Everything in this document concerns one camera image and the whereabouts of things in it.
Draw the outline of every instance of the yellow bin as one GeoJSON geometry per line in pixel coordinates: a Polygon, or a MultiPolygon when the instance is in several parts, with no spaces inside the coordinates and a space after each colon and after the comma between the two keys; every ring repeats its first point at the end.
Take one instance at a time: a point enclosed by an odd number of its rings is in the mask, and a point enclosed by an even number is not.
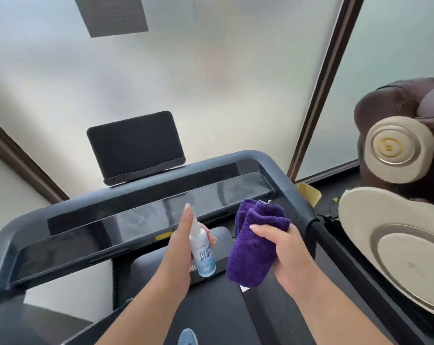
{"type": "Polygon", "coordinates": [[[308,200],[313,208],[315,208],[316,204],[321,199],[321,192],[305,183],[298,183],[295,185],[300,194],[308,200]]]}

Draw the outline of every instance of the white and blue spray bottle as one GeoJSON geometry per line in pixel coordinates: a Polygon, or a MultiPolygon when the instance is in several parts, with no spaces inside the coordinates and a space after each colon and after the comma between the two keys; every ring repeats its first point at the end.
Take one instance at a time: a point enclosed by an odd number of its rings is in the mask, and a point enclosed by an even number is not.
{"type": "Polygon", "coordinates": [[[190,231],[190,247],[198,273],[209,277],[216,271],[216,263],[212,257],[211,245],[206,231],[199,226],[196,217],[193,218],[190,231]]]}

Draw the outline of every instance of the purple towel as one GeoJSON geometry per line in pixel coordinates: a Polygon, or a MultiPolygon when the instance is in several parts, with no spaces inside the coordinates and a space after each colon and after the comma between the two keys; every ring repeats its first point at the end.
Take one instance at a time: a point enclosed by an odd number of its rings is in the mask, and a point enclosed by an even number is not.
{"type": "Polygon", "coordinates": [[[276,245],[257,236],[249,226],[268,224],[287,231],[290,223],[280,206],[243,201],[236,214],[236,242],[228,259],[228,279],[248,288],[259,286],[276,260],[276,245]]]}

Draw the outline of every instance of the person's left hand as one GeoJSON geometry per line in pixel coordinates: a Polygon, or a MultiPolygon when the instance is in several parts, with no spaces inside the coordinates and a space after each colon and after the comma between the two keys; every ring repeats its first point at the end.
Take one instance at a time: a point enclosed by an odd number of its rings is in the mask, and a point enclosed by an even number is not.
{"type": "MultiPolygon", "coordinates": [[[[163,256],[161,265],[158,268],[166,283],[170,285],[170,292],[176,293],[180,301],[183,300],[190,287],[190,230],[194,213],[189,204],[183,210],[179,226],[169,240],[166,253],[163,256]]],[[[200,223],[200,226],[207,232],[211,247],[217,242],[211,231],[200,223]]]]}

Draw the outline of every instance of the fingernail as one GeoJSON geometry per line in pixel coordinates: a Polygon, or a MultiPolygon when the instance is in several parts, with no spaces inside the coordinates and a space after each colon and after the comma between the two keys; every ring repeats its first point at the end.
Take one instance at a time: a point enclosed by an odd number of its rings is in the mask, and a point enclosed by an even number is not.
{"type": "Polygon", "coordinates": [[[190,211],[190,210],[191,210],[190,203],[187,203],[187,204],[185,205],[185,208],[183,209],[183,214],[187,213],[187,212],[190,211]]]}

